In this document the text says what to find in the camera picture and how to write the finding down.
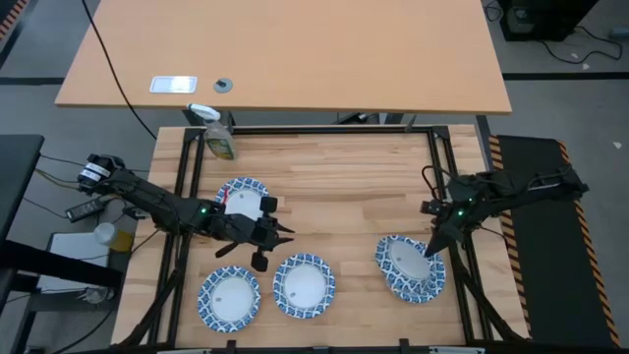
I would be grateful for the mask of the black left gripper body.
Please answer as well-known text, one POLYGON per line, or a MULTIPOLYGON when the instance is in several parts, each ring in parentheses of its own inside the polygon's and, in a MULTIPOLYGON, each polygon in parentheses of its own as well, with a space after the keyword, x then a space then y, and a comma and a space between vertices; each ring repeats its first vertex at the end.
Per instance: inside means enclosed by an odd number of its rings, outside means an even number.
POLYGON ((251 265, 257 271, 267 271, 268 258, 263 254, 270 252, 275 247, 277 232, 276 221, 269 214, 275 212, 277 199, 274 197, 262 197, 260 209, 262 217, 253 221, 243 214, 230 216, 230 236, 237 244, 248 243, 257 247, 252 255, 251 265))

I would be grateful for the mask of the plastic cup with yellow liquid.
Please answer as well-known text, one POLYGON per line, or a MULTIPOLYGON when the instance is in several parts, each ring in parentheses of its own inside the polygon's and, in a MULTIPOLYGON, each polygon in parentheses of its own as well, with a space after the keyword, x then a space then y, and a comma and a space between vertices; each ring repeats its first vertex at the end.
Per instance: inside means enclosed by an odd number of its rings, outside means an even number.
POLYGON ((129 252, 133 246, 134 236, 110 222, 98 224, 93 230, 93 235, 97 243, 116 252, 129 252))

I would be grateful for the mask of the light wood desk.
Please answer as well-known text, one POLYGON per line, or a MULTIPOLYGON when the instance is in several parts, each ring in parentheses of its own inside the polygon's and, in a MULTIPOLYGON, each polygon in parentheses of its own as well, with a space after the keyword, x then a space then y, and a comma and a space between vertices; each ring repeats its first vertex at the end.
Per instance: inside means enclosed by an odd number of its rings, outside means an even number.
POLYGON ((511 110, 481 0, 100 0, 93 19, 60 106, 511 110), (156 76, 196 92, 150 93, 156 76))

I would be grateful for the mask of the black side table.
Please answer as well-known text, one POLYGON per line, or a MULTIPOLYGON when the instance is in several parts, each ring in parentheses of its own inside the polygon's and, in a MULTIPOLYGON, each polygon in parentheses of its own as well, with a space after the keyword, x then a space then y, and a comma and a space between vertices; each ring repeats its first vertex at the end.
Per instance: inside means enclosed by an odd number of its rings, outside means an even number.
POLYGON ((30 178, 40 158, 41 135, 0 135, 0 315, 12 291, 28 296, 10 354, 23 354, 39 312, 88 311, 95 307, 78 299, 78 288, 44 293, 37 288, 42 275, 121 289, 123 273, 101 265, 52 254, 7 238, 30 178))

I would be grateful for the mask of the blue patterned paper bowl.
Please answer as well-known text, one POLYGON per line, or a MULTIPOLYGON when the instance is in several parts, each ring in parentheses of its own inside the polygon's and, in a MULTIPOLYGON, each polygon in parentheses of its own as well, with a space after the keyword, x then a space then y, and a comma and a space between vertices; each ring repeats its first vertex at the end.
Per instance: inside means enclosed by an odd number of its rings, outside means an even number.
POLYGON ((409 264, 418 257, 426 258, 424 256, 426 247, 427 244, 421 241, 402 235, 389 235, 378 241, 374 254, 375 262, 379 269, 384 261, 395 262, 398 265, 409 264))
POLYGON ((446 268, 438 256, 418 257, 409 264, 384 261, 380 265, 386 284, 405 302, 424 304, 435 299, 444 289, 446 268))
POLYGON ((241 214, 256 221, 263 215, 262 197, 268 197, 266 186, 251 177, 237 177, 224 183, 214 200, 225 206, 226 214, 241 214))
POLYGON ((322 315, 336 292, 331 266, 314 254, 289 257, 280 264, 272 280, 273 298, 280 311, 299 320, 322 315))
POLYGON ((200 319, 210 329, 230 333, 244 329, 261 303, 259 283, 246 268, 216 269, 202 283, 197 299, 200 319))

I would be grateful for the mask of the black aluminium rig frame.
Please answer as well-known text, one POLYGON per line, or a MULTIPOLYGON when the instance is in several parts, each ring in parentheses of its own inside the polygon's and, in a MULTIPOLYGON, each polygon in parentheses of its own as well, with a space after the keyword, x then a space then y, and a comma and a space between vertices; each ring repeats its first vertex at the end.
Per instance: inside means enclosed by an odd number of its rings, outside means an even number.
POLYGON ((148 178, 166 189, 180 188, 212 198, 228 180, 259 179, 278 201, 277 218, 289 229, 288 242, 272 251, 268 271, 258 275, 261 306, 245 329, 228 334, 209 329, 197 311, 197 296, 215 269, 248 266, 253 248, 242 245, 217 258, 220 243, 195 237, 190 246, 181 296, 170 298, 157 337, 179 348, 285 347, 337 349, 461 344, 469 336, 493 337, 473 300, 459 302, 461 284, 448 279, 424 305, 406 303, 388 288, 374 260, 379 239, 401 234, 429 238, 430 219, 421 202, 430 196, 432 167, 455 165, 473 173, 484 167, 473 127, 302 126, 245 127, 236 131, 238 157, 215 158, 185 141, 182 128, 159 131, 148 178), (330 308, 311 320, 283 314, 272 296, 272 272, 288 257, 312 253, 335 275, 330 308))

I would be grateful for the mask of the black computer case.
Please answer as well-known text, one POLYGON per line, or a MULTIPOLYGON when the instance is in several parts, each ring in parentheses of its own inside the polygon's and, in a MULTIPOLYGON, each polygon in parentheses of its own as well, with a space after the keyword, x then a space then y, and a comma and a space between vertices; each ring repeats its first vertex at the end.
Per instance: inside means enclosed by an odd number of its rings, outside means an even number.
POLYGON ((507 41, 562 41, 600 0, 497 0, 507 41))

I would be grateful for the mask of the green label spray bottle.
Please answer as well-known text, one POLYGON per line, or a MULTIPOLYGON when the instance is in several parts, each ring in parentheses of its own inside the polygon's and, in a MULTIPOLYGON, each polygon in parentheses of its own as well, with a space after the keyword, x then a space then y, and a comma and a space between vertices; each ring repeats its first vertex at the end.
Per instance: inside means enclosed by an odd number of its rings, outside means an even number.
POLYGON ((211 152, 220 159, 235 160, 237 157, 231 133, 220 122, 221 114, 206 105, 191 103, 188 108, 200 117, 205 125, 204 140, 211 152))

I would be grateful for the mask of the black hazard striped floor mat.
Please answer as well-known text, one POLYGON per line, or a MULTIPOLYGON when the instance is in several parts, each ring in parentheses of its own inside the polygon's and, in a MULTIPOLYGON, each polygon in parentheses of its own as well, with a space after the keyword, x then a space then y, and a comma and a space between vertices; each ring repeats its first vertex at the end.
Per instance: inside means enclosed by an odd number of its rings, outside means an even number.
POLYGON ((504 211, 500 222, 531 339, 619 347, 580 202, 564 197, 520 206, 504 211))

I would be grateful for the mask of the white flat board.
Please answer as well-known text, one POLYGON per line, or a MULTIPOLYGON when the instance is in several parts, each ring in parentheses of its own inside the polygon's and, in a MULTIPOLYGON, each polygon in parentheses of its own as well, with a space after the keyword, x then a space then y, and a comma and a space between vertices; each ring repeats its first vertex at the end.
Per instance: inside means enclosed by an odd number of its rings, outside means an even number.
MULTIPOLYGON (((48 251, 96 266, 108 266, 110 254, 109 247, 98 243, 92 233, 54 233, 48 251)), ((96 289, 99 285, 41 275, 37 288, 41 292, 68 292, 87 288, 96 289)))

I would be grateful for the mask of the black power adapter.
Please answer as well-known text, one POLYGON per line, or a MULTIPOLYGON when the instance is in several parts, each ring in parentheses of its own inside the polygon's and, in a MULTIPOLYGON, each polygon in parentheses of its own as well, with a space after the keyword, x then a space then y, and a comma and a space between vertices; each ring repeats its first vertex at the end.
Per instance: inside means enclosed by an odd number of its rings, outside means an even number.
POLYGON ((93 199, 65 210, 65 214, 71 223, 83 220, 99 214, 105 210, 105 205, 100 199, 93 199))

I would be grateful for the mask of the white rectangular desk plate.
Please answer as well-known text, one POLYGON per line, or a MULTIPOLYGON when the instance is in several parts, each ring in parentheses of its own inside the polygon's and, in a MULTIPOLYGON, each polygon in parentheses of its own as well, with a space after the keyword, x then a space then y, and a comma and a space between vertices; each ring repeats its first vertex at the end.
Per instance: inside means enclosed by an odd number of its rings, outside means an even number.
POLYGON ((197 77, 191 76, 156 76, 149 86, 150 93, 192 94, 197 89, 197 77))

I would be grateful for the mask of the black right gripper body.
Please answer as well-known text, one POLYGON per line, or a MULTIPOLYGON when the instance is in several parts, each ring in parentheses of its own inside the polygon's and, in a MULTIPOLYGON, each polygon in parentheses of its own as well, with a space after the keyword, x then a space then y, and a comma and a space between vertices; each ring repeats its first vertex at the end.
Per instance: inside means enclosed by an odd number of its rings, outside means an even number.
POLYGON ((431 200, 422 202, 420 212, 433 216, 431 221, 433 239, 445 242, 463 240, 463 228, 468 212, 462 205, 431 200))

